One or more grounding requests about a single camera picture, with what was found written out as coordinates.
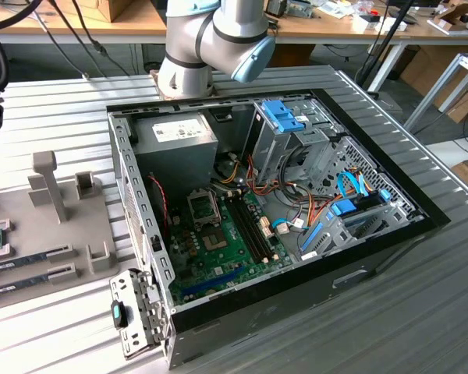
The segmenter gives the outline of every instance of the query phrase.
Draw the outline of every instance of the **metal bracket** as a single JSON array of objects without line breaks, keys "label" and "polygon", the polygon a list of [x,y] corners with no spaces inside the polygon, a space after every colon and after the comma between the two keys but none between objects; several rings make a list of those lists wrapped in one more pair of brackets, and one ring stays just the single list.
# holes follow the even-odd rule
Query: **metal bracket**
[{"label": "metal bracket", "polygon": [[168,319],[151,275],[127,270],[112,278],[112,315],[119,330],[125,359],[158,347],[166,337]]}]

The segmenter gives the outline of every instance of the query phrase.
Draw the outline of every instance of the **label sticker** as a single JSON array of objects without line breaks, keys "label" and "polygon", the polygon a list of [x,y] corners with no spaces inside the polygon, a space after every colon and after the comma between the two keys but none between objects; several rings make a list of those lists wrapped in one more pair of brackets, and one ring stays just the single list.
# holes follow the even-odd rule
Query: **label sticker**
[{"label": "label sticker", "polygon": [[157,123],[153,126],[153,131],[159,143],[210,135],[206,126],[196,119]]},{"label": "label sticker", "polygon": [[297,120],[298,122],[305,122],[305,121],[308,121],[309,119],[306,117],[306,115],[297,115],[295,117],[295,120]]},{"label": "label sticker", "polygon": [[16,289],[16,286],[8,286],[8,287],[0,288],[0,294],[4,292],[14,291],[15,289]]},{"label": "label sticker", "polygon": [[0,265],[0,270],[1,269],[7,269],[9,267],[14,267],[14,263],[4,263],[3,265]]}]

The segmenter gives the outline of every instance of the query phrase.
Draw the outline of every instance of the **desk leg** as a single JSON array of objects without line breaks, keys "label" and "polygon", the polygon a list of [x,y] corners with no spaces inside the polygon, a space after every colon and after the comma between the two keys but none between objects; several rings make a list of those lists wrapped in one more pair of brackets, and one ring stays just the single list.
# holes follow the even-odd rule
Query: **desk leg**
[{"label": "desk leg", "polygon": [[466,74],[466,76],[461,79],[461,82],[459,82],[458,86],[451,92],[449,96],[447,96],[447,99],[445,99],[438,111],[441,113],[447,111],[452,102],[461,94],[466,86],[468,86],[468,74]]},{"label": "desk leg", "polygon": [[441,89],[444,88],[445,85],[449,83],[454,74],[456,74],[456,72],[459,70],[459,63],[461,62],[462,58],[463,55],[461,54],[458,54],[456,57],[454,57],[454,60],[452,60],[447,69],[442,73],[440,78],[438,78],[437,82],[435,82],[435,85],[430,89],[430,91],[428,91],[427,96],[424,97],[424,99],[420,102],[420,104],[404,124],[404,128],[407,131],[410,131],[415,126],[427,108],[431,105],[431,103],[434,102],[434,99],[440,93]]},{"label": "desk leg", "polygon": [[378,73],[374,77],[373,82],[371,82],[367,92],[378,92],[380,90],[381,85],[385,79],[387,79],[388,74],[392,71],[393,67],[404,52],[406,46],[407,44],[400,43],[392,47],[392,50],[390,53],[388,53],[385,60],[383,61],[381,68],[378,70]]}]

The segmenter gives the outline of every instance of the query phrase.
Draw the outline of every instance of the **workbench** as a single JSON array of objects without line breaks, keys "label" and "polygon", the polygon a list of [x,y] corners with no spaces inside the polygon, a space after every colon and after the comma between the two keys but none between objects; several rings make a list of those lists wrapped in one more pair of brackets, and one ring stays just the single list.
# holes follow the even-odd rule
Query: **workbench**
[{"label": "workbench", "polygon": [[[385,12],[385,4],[376,1],[376,9]],[[39,8],[41,17],[59,43],[76,43],[55,10],[43,2]],[[9,10],[0,7],[0,20],[12,15]],[[77,16],[66,14],[77,33],[83,34]],[[441,31],[428,25],[426,16],[417,16],[419,24],[409,25],[404,32],[397,32],[392,38],[391,51],[385,56],[381,68],[368,90],[378,92],[392,68],[408,45],[468,45],[468,37],[448,37]],[[101,43],[120,44],[164,44],[166,25],[150,0],[134,0],[114,23],[105,23],[85,19],[88,29]],[[373,44],[378,32],[367,30],[358,34],[352,28],[352,18],[336,19],[318,10],[314,18],[301,19],[283,16],[279,20],[276,42],[279,44]],[[0,31],[0,41],[8,44],[48,43],[51,41],[33,18],[27,18],[7,29]]]},{"label": "workbench", "polygon": [[[174,373],[468,372],[468,188],[344,73],[267,69],[249,85],[215,73],[220,94],[325,89],[452,222],[381,275]],[[158,100],[147,76],[13,83],[4,94],[0,191],[27,186],[30,153],[55,150],[56,178],[102,180],[121,270],[136,266],[115,186],[109,104]],[[0,372],[163,373],[159,350],[126,362],[100,280],[0,309]]]}]

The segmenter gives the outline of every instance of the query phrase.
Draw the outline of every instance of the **yellow wire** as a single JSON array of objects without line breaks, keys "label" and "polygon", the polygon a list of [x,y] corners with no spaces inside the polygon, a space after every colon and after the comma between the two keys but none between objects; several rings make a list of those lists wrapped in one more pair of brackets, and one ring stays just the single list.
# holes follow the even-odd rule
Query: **yellow wire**
[{"label": "yellow wire", "polygon": [[234,170],[232,171],[231,176],[228,177],[227,179],[224,179],[223,181],[220,181],[220,183],[227,184],[227,183],[232,182],[234,180],[234,178],[236,177],[238,167],[239,167],[239,161],[236,161],[236,165],[234,166]]}]

